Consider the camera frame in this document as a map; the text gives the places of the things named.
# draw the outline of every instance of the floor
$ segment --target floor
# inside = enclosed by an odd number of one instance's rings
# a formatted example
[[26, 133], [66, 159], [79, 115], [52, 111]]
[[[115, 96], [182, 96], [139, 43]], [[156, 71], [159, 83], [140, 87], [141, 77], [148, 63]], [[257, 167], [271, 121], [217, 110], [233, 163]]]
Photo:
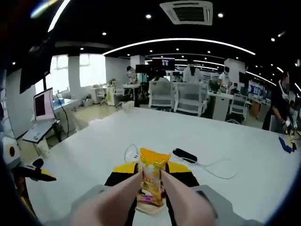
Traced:
[[[141, 108], [148, 108], [148, 105], [140, 105]], [[78, 123], [83, 127], [92, 124], [95, 120], [101, 120], [117, 111], [121, 110], [121, 106], [114, 107], [108, 106], [107, 104], [103, 105], [93, 105], [90, 107], [81, 107], [79, 108], [74, 116], [77, 119]], [[254, 117], [248, 115], [243, 125], [250, 126], [254, 128], [261, 129], [262, 122], [257, 121]], [[21, 158], [27, 162], [31, 163], [33, 160], [37, 159], [37, 149], [32, 143], [22, 141], [22, 139], [18, 139], [19, 146], [21, 148]], [[58, 141], [55, 136], [50, 136], [47, 138], [47, 143], [49, 148], [51, 149], [53, 146], [58, 144]]]

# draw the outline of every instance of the black ceiling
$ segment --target black ceiling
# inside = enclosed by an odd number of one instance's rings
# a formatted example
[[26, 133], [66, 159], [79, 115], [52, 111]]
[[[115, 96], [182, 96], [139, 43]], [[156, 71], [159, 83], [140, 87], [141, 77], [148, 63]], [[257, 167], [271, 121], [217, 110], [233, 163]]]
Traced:
[[[30, 5], [27, 8], [20, 7], [22, 1], [9, 1], [10, 4], [7, 7], [10, 11], [16, 8], [26, 10], [30, 8]], [[33, 44], [46, 36], [51, 20], [61, 2], [58, 1], [52, 5], [37, 19], [30, 19], [29, 13], [19, 17], [20, 20], [14, 24], [15, 27], [11, 32], [8, 51], [10, 61], [21, 60]], [[174, 25], [160, 8], [159, 4], [162, 2], [165, 1], [71, 0], [54, 28], [55, 38], [57, 41], [96, 42], [115, 47], [162, 38], [216, 40], [245, 48], [256, 55], [207, 42], [164, 41], [130, 47], [107, 56], [190, 53], [201, 56], [185, 55], [185, 58], [204, 60], [202, 55], [209, 55], [208, 61], [217, 63], [222, 60], [211, 56], [239, 57], [249, 67], [249, 71], [261, 73], [269, 80], [274, 79], [273, 73], [276, 75], [281, 73], [276, 69], [277, 66], [294, 75], [298, 73], [294, 64], [298, 58], [301, 58], [298, 12], [300, 7], [296, 3], [272, 0], [214, 0], [211, 1], [214, 11], [213, 25], [205, 26]], [[223, 18], [217, 16], [220, 12], [224, 14]], [[146, 19], [146, 14], [151, 14], [152, 18]], [[9, 14], [4, 16], [10, 20], [16, 18]], [[285, 34], [278, 38], [277, 35], [283, 31]], [[92, 49], [85, 48], [84, 51], [92, 51]], [[107, 50], [99, 49], [98, 51], [103, 53]]]

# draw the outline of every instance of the white lab coat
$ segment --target white lab coat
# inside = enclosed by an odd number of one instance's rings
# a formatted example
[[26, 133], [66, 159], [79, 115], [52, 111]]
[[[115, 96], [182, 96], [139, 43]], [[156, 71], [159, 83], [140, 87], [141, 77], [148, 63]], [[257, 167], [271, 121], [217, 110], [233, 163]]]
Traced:
[[134, 84], [136, 82], [137, 74], [134, 68], [127, 72], [127, 76], [130, 79], [130, 83]]
[[224, 72], [221, 73], [219, 79], [222, 81], [222, 86], [228, 86], [230, 83], [229, 75], [226, 75]]
[[190, 67], [193, 65], [188, 65], [183, 72], [183, 81], [187, 83], [198, 83], [202, 80], [201, 71], [196, 68], [194, 76], [192, 76]]

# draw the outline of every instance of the white office chair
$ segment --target white office chair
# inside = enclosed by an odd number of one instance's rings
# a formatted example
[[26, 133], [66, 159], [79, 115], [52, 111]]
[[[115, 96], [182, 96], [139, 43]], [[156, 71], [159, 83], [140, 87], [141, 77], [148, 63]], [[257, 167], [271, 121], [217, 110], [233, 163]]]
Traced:
[[202, 83], [177, 83], [174, 111], [197, 114], [205, 111], [208, 86]]
[[173, 84], [169, 81], [150, 81], [149, 108], [169, 109], [174, 107]]
[[115, 88], [115, 93], [114, 96], [118, 96], [118, 97], [127, 97], [130, 95], [130, 90], [129, 89], [125, 89], [123, 88], [123, 83], [120, 81], [113, 81], [113, 86]]
[[61, 94], [64, 99], [71, 99], [71, 93], [69, 90], [66, 89], [66, 90], [62, 91]]
[[[229, 112], [231, 117], [241, 118], [242, 122], [246, 119], [246, 114], [247, 114], [246, 101], [247, 101], [247, 96], [243, 96], [238, 93], [234, 94], [232, 103], [230, 105], [230, 112]], [[226, 122], [242, 124], [242, 122], [238, 122], [234, 118], [231, 118]]]
[[103, 88], [103, 85], [105, 85], [105, 84], [101, 84], [96, 87], [97, 88], [97, 96], [102, 98], [102, 100], [100, 101], [100, 105], [105, 103], [105, 98], [107, 96], [106, 90]]

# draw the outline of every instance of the white cable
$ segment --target white cable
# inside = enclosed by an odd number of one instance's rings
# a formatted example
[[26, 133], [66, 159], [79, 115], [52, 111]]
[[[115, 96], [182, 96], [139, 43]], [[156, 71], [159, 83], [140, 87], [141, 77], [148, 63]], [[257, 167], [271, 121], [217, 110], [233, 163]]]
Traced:
[[230, 162], [233, 163], [233, 160], [230, 159], [230, 158], [222, 157], [222, 158], [220, 158], [220, 159], [218, 159], [218, 160], [216, 160], [216, 161], [214, 161], [214, 162], [212, 162], [212, 163], [210, 163], [210, 164], [208, 164], [208, 165], [204, 165], [204, 164], [198, 163], [197, 161], [194, 161], [194, 160], [192, 160], [192, 159], [180, 158], [180, 157], [178, 157], [178, 156], [176, 156], [176, 157], [179, 158], [179, 159], [185, 160], [185, 161], [187, 161], [187, 160], [193, 161], [194, 163], [191, 163], [191, 165], [197, 165], [197, 166], [199, 166], [200, 168], [202, 168], [202, 169], [204, 169], [205, 171], [207, 171], [208, 173], [210, 173], [211, 175], [213, 175], [213, 176], [215, 176], [215, 177], [217, 177], [217, 178], [220, 178], [220, 179], [229, 180], [229, 179], [234, 178], [234, 177], [237, 175], [237, 173], [238, 173], [238, 170], [237, 170], [231, 177], [225, 178], [225, 177], [220, 177], [220, 176], [216, 175], [215, 173], [213, 173], [213, 172], [211, 172], [210, 170], [207, 169], [207, 167], [212, 166], [212, 165], [215, 165], [215, 164], [216, 164], [217, 162], [219, 162], [219, 161], [230, 161]]
[[[135, 157], [138, 157], [138, 148], [137, 148], [137, 146], [134, 145], [134, 144], [131, 144], [130, 146], [127, 147], [126, 151], [124, 152], [124, 161], [125, 161], [125, 162], [127, 162], [127, 161], [126, 161], [127, 151], [128, 151], [128, 149], [129, 149], [130, 147], [132, 147], [132, 146], [134, 146], [134, 147], [136, 148], [136, 155], [135, 155]], [[184, 160], [184, 161], [186, 161], [186, 162], [192, 161], [193, 163], [188, 162], [188, 164], [189, 164], [189, 165], [192, 165], [192, 166], [197, 165], [197, 166], [199, 166], [200, 168], [202, 168], [202, 169], [204, 169], [205, 171], [207, 171], [208, 173], [210, 173], [211, 175], [213, 175], [213, 176], [215, 176], [215, 177], [217, 177], [217, 178], [220, 178], [220, 179], [229, 180], [229, 179], [234, 178], [234, 177], [237, 175], [237, 173], [238, 173], [238, 170], [236, 170], [236, 172], [235, 172], [231, 177], [225, 178], [225, 177], [220, 177], [220, 176], [216, 175], [215, 173], [213, 173], [213, 172], [211, 172], [210, 170], [207, 169], [207, 167], [210, 167], [210, 166], [212, 166], [212, 165], [215, 165], [215, 164], [216, 164], [217, 162], [219, 162], [219, 161], [230, 161], [230, 162], [233, 163], [233, 160], [230, 159], [230, 158], [227, 158], [227, 157], [221, 157], [220, 159], [218, 159], [218, 160], [216, 160], [216, 161], [214, 161], [214, 162], [212, 162], [212, 163], [210, 163], [210, 164], [204, 165], [204, 164], [201, 164], [201, 163], [199, 163], [199, 162], [197, 162], [197, 161], [194, 161], [194, 160], [192, 160], [192, 159], [181, 158], [181, 157], [178, 157], [178, 156], [176, 156], [176, 155], [174, 155], [174, 154], [173, 154], [173, 156], [174, 156], [175, 158], [177, 158], [177, 159]]]

